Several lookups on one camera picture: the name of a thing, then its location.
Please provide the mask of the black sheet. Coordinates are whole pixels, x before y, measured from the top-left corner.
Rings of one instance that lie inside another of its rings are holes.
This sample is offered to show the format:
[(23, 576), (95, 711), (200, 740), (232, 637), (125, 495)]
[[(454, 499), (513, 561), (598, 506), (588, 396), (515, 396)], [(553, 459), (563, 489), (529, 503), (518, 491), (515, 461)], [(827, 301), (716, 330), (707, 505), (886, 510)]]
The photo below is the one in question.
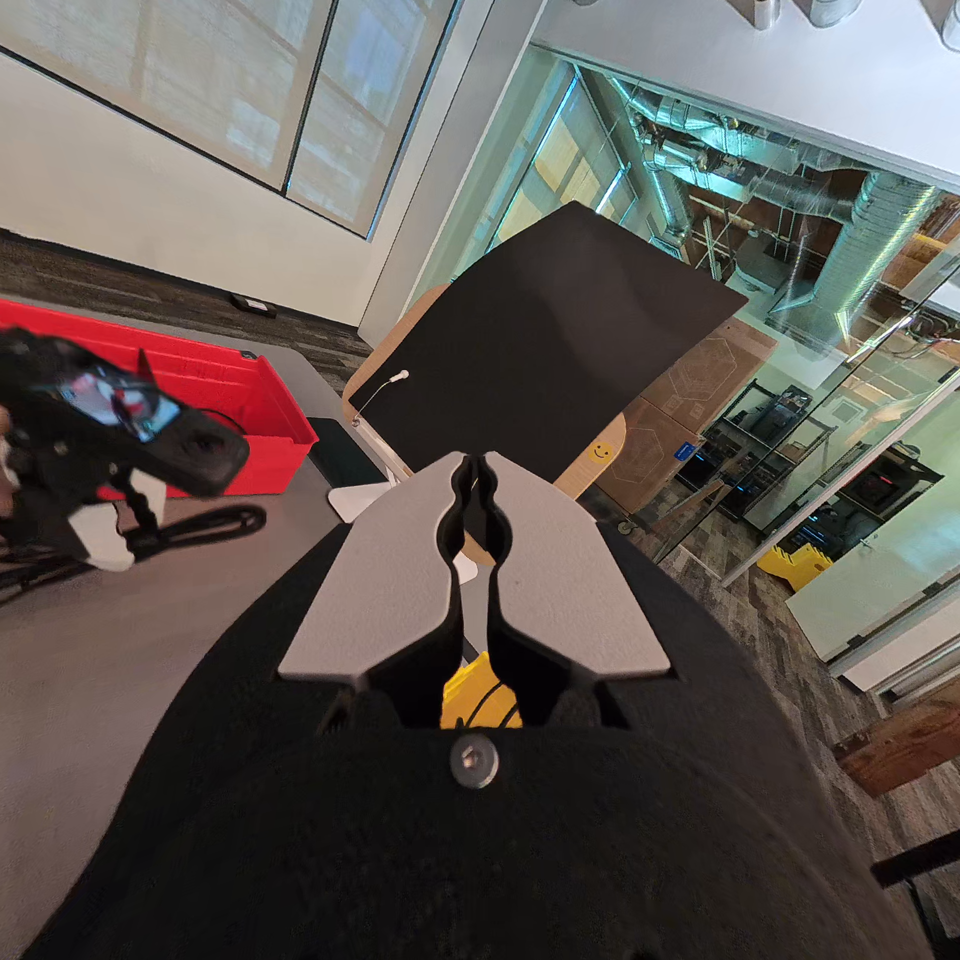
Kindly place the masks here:
[(497, 452), (557, 481), (747, 304), (578, 201), (481, 256), (343, 399), (416, 473)]

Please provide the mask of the yellow floor sign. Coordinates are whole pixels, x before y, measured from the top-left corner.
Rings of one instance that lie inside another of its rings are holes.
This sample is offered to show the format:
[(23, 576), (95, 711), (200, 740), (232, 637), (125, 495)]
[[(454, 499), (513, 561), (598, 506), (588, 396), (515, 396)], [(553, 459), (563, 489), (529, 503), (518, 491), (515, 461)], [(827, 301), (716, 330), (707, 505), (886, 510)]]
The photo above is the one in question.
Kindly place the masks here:
[(755, 565), (761, 571), (785, 581), (794, 593), (798, 593), (833, 564), (820, 549), (806, 543), (792, 553), (780, 546), (773, 546)]

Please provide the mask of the cardboard box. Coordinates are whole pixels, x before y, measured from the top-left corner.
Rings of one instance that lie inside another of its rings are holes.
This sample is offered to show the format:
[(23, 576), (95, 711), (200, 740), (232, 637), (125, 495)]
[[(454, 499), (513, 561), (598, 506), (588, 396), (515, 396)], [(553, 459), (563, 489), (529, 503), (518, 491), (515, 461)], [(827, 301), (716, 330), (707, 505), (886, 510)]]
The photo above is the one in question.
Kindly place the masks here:
[(624, 418), (623, 447), (596, 484), (624, 513), (635, 514), (678, 474), (704, 438), (641, 397)]
[(642, 399), (688, 431), (714, 423), (772, 357), (779, 342), (731, 318), (642, 391)]

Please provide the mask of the yellow plastic bin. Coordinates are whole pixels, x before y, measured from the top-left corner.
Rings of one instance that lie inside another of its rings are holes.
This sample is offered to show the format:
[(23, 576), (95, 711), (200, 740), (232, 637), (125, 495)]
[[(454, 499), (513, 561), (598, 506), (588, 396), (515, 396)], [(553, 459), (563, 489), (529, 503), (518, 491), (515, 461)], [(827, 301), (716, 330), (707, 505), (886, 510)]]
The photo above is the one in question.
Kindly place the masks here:
[(462, 666), (443, 690), (441, 729), (522, 727), (516, 695), (498, 678), (486, 652)]

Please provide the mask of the wooden post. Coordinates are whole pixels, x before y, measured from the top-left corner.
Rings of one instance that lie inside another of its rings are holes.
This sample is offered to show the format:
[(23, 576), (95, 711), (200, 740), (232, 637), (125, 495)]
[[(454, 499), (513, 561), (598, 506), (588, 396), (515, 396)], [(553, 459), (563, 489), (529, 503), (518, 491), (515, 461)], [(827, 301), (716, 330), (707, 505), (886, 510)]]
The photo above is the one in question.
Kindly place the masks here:
[(839, 768), (877, 798), (959, 756), (959, 705), (946, 696), (916, 702), (833, 748)]

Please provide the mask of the ribbed silver duct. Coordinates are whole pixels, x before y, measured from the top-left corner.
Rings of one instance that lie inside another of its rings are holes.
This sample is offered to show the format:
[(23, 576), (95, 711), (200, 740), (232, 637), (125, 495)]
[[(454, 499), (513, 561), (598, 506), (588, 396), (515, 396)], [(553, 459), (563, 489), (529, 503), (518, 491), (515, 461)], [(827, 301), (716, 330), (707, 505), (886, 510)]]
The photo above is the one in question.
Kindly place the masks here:
[(866, 175), (850, 222), (814, 284), (807, 331), (828, 349), (851, 334), (858, 312), (887, 267), (936, 208), (941, 190), (886, 172)]

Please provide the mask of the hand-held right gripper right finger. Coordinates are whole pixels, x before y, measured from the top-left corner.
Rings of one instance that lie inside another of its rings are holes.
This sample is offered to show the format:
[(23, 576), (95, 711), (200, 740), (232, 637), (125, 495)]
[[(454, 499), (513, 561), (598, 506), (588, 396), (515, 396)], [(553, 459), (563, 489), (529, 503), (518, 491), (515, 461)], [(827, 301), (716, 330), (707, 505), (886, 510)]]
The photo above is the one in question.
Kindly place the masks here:
[(487, 650), (524, 727), (564, 695), (669, 676), (671, 662), (614, 553), (573, 499), (497, 452), (480, 461)]

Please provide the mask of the red plastic bin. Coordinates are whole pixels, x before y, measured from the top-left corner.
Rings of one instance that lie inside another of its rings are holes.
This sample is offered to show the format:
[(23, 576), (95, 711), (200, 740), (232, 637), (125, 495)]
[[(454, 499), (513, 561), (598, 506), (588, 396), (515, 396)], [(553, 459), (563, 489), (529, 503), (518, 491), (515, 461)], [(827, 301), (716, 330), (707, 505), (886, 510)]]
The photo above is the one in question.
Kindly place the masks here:
[(317, 442), (302, 408), (264, 357), (7, 299), (1, 301), (1, 327), (73, 341), (134, 372), (145, 359), (164, 392), (242, 431), (249, 457), (228, 497), (284, 494)]

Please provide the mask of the dark pad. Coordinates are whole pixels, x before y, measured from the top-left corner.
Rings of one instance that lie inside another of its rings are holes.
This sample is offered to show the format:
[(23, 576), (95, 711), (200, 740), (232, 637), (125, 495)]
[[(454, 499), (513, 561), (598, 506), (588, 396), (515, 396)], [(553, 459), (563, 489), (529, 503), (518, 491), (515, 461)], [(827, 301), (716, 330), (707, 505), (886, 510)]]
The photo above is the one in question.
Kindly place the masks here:
[(330, 489), (381, 484), (384, 472), (337, 419), (309, 416), (316, 439), (307, 458)]

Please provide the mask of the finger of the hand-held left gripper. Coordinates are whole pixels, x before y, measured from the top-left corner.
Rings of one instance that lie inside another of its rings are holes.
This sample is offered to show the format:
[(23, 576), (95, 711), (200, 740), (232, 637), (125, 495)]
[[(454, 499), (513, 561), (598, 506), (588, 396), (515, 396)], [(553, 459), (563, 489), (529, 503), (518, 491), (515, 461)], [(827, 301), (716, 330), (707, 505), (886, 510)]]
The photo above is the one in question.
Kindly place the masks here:
[(114, 502), (84, 505), (71, 514), (71, 529), (86, 552), (84, 563), (106, 572), (125, 572), (135, 565), (118, 523)]
[(141, 534), (157, 537), (167, 499), (166, 483), (137, 468), (119, 468), (116, 472), (116, 491), (122, 495)]

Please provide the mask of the person's left hand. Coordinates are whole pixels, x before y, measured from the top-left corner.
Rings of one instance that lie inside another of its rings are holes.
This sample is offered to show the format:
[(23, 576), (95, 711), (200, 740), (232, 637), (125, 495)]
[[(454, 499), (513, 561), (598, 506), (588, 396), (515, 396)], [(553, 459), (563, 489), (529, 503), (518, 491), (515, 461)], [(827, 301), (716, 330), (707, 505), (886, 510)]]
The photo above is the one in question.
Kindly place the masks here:
[(8, 519), (14, 510), (14, 498), (18, 489), (18, 481), (9, 469), (11, 452), (9, 437), (11, 431), (9, 412), (1, 406), (1, 519)]

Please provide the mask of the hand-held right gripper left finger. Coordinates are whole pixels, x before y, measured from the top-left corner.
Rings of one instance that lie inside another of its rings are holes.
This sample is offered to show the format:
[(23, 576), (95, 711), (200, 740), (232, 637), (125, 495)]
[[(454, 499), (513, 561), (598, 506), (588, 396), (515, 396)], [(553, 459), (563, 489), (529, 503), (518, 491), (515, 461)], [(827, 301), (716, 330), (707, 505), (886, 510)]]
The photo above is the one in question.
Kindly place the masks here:
[(352, 522), (277, 673), (386, 695), (406, 727), (438, 727), (464, 641), (456, 557), (474, 464), (453, 452)]

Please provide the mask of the thick black cable brown plug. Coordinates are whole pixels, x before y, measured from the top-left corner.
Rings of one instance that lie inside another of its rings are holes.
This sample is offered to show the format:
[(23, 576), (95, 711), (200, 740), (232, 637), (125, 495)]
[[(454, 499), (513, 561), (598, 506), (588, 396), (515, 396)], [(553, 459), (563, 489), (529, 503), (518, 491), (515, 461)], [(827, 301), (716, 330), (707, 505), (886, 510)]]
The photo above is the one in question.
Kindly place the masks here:
[[(243, 539), (260, 532), (266, 523), (266, 510), (242, 504), (203, 511), (160, 526), (158, 536), (145, 536), (137, 526), (119, 530), (126, 538), (136, 566), (173, 551)], [(78, 540), (70, 546), (15, 544), (12, 536), (2, 531), (1, 604), (7, 606), (42, 588), (99, 570), (84, 562), (86, 556)]]

